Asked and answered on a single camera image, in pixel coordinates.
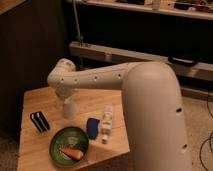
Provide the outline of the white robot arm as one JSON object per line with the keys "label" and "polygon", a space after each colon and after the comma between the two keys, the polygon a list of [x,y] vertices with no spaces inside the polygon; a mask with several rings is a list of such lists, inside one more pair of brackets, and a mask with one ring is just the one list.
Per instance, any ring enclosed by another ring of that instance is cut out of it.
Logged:
{"label": "white robot arm", "polygon": [[77,71],[61,59],[47,77],[59,97],[74,88],[121,92],[134,171],[192,171],[179,82],[162,62]]}

